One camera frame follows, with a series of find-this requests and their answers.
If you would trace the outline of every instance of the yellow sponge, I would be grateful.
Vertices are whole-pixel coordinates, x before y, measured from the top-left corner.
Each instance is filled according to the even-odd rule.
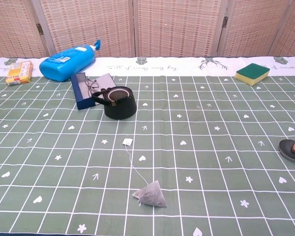
[[[268,76],[270,69],[251,63],[250,65],[238,70],[235,79],[253,86]]]

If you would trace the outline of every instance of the screen hinge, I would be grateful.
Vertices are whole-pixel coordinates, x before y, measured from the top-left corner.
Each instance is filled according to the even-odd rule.
[[[222,28],[226,28],[227,21],[228,21],[228,16],[224,16],[224,20],[223,20]]]
[[[36,26],[37,26],[37,29],[38,29],[39,34],[40,35],[43,35],[44,34],[44,31],[43,31],[43,28],[41,27],[41,25],[38,23],[38,24],[36,24]]]

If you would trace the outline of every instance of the folding screen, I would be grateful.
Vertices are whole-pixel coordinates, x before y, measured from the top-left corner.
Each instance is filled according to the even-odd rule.
[[[40,0],[56,52],[102,41],[102,57],[134,56],[131,0]]]
[[[295,0],[271,47],[272,56],[295,56]]]
[[[136,55],[215,56],[224,0],[134,0]]]
[[[36,23],[30,1],[0,0],[0,57],[46,57]]]
[[[230,0],[218,55],[267,56],[289,0]]]

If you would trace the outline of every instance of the soap bar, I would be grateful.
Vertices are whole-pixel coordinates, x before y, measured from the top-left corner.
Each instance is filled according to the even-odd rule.
[[[238,70],[235,79],[253,86],[268,76],[270,69],[264,66],[251,63],[250,65]]]
[[[30,60],[12,63],[5,83],[9,86],[29,83],[31,81],[32,71],[33,64]]]

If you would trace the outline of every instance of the bottle label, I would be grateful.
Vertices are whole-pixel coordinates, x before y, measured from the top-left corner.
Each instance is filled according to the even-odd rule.
[[[83,48],[83,47],[77,47],[77,48],[75,48],[75,50],[79,50],[79,51],[85,52],[87,49],[86,48]]]
[[[80,50],[69,50],[62,53],[57,53],[55,55],[50,56],[46,59],[46,61],[53,62],[53,63],[65,63],[66,61],[74,58],[78,54],[83,53]]]

